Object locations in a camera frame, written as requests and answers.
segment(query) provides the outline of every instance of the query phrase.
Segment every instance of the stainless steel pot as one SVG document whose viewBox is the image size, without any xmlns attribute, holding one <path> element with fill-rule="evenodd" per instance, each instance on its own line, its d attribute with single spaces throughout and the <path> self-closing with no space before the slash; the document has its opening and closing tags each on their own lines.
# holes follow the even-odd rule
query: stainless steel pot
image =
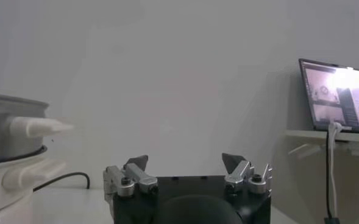
<svg viewBox="0 0 359 224">
<path fill-rule="evenodd" d="M 46 150 L 43 136 L 71 128 L 44 119 L 48 106 L 44 102 L 0 95 L 0 163 L 43 153 Z"/>
</svg>

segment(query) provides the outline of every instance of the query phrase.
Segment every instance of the white cable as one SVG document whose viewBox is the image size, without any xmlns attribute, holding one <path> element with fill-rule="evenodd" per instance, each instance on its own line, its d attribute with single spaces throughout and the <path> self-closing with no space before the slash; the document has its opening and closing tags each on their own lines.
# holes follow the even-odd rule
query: white cable
<svg viewBox="0 0 359 224">
<path fill-rule="evenodd" d="M 330 146 L 330 176 L 331 176 L 331 184 L 332 184 L 332 194 L 333 194 L 333 215 L 335 217 L 338 216 L 338 199 L 336 196 L 336 184 L 335 184 L 335 178 L 333 175 L 333 150 L 335 148 L 335 137 L 336 134 L 339 133 L 343 129 L 343 126 L 337 122 L 331 122 L 329 125 L 329 146 Z"/>
</svg>

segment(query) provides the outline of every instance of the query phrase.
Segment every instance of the laptop screen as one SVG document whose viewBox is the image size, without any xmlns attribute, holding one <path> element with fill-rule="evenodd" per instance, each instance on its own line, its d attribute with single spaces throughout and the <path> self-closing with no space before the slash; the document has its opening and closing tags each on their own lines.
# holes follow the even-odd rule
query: laptop screen
<svg viewBox="0 0 359 224">
<path fill-rule="evenodd" d="M 313 124 L 326 130 L 336 121 L 359 132 L 359 70 L 300 59 Z"/>
</svg>

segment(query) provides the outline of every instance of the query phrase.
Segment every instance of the power cord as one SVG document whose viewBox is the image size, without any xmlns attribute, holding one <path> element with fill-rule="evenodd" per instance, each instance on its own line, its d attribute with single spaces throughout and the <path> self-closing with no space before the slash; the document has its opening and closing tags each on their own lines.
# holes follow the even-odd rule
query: power cord
<svg viewBox="0 0 359 224">
<path fill-rule="evenodd" d="M 54 182 L 56 182 L 56 181 L 59 181 L 59 180 L 62 180 L 62 179 L 64 179 L 64 178 L 71 177 L 71 176 L 77 176 L 77 175 L 81 175 L 81 176 L 84 176 L 84 177 L 86 178 L 86 180 L 87 180 L 86 189 L 89 189 L 89 188 L 90 188 L 90 177 L 89 177 L 86 173 L 83 173 L 83 172 L 74 172 L 74 173 L 64 174 L 64 175 L 62 175 L 62 176 L 59 176 L 59 177 L 57 177 L 57 178 L 54 178 L 53 180 L 50 180 L 50 181 L 48 181 L 48 182 L 46 182 L 46 183 L 43 183 L 43 184 L 41 184 L 41 185 L 39 185 L 39 186 L 33 188 L 33 192 L 38 191 L 38 190 L 40 190 L 41 188 L 46 187 L 46 186 L 48 186 L 48 185 L 50 185 L 50 184 L 52 184 L 52 183 L 54 183 Z"/>
<path fill-rule="evenodd" d="M 326 224 L 331 224 L 331 223 L 339 223 L 339 219 L 337 218 L 338 216 L 338 200 L 337 200 L 337 196 L 336 196 L 336 184 L 335 184 L 335 178 L 334 178 L 334 174 L 333 174 L 333 160 L 334 160 L 334 155 L 333 155 L 333 151 L 335 148 L 335 137 L 336 134 L 341 132 L 343 129 L 343 126 L 337 122 L 331 122 L 328 130 L 327 130 L 327 139 L 326 139 L 326 143 L 325 143 L 325 147 L 326 147 L 326 184 L 325 184 L 325 188 L 326 188 L 326 197 L 327 197 L 327 213 L 328 213 L 328 218 L 325 219 L 325 223 Z M 329 181 L 330 178 L 329 176 L 331 176 L 331 183 L 332 183 L 332 192 L 333 192 L 333 208 L 334 208 L 334 216 L 335 218 L 332 217 L 332 214 L 330 212 L 330 201 L 329 201 Z"/>
</svg>

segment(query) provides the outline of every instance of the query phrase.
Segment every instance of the pot handle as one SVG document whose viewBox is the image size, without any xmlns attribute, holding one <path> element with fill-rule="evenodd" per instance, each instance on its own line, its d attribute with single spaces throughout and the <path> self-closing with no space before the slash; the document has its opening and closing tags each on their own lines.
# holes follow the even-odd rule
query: pot handle
<svg viewBox="0 0 359 224">
<path fill-rule="evenodd" d="M 40 158 L 34 163 L 9 169 L 3 176 L 2 186 L 8 191 L 33 188 L 55 178 L 65 168 L 65 162 Z"/>
<path fill-rule="evenodd" d="M 17 137 L 41 138 L 73 128 L 73 125 L 50 118 L 13 117 L 10 123 L 10 134 Z"/>
</svg>

